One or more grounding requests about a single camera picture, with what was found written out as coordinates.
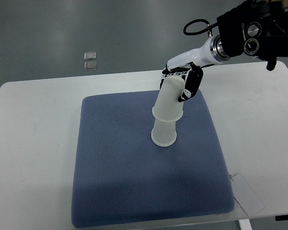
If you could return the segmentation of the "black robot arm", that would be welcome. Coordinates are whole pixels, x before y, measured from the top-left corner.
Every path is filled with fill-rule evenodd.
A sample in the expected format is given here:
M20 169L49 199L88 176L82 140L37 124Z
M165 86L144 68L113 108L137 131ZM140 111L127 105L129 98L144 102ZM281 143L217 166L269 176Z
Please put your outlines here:
M205 19L187 23L183 33L208 33L208 39L201 48L170 59L162 71L161 81L168 76L184 80L180 103L196 95L203 68L246 54L266 61L267 70L273 71L278 57L288 57L288 10L280 0L246 0L217 17L214 24Z

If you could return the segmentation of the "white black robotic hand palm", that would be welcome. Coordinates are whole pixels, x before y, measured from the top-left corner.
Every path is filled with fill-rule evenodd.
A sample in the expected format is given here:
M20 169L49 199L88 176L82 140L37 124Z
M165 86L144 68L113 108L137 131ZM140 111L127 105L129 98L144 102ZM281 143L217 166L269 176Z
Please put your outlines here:
M191 63L204 67L207 65L220 65L228 61L228 55L223 50L220 35L207 39L200 48L195 48L179 54L167 62L167 69L173 71L177 68L190 68Z

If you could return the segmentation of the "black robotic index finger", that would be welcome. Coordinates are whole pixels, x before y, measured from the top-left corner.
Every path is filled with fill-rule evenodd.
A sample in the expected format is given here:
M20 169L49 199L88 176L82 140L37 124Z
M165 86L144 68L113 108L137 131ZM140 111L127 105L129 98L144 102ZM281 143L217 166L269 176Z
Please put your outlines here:
M169 71L170 76L186 77L191 69L190 68L174 68Z

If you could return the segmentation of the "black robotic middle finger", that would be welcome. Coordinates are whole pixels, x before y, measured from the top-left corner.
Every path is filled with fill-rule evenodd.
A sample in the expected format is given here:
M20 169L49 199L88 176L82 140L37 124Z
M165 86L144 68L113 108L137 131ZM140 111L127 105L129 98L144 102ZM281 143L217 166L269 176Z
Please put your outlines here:
M164 69L161 72L161 78L160 78L160 85L159 88L161 89L163 82L165 80L165 78L170 74L170 71L168 70L168 66L165 65Z

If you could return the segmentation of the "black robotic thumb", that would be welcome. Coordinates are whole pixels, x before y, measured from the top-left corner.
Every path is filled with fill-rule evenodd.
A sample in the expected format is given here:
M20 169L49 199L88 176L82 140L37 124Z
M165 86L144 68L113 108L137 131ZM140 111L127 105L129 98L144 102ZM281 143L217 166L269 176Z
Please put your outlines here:
M185 78L184 90L178 98L178 102L180 103L189 100L196 95L204 75L203 70L199 66L193 63L190 63L190 66L191 69L188 71Z

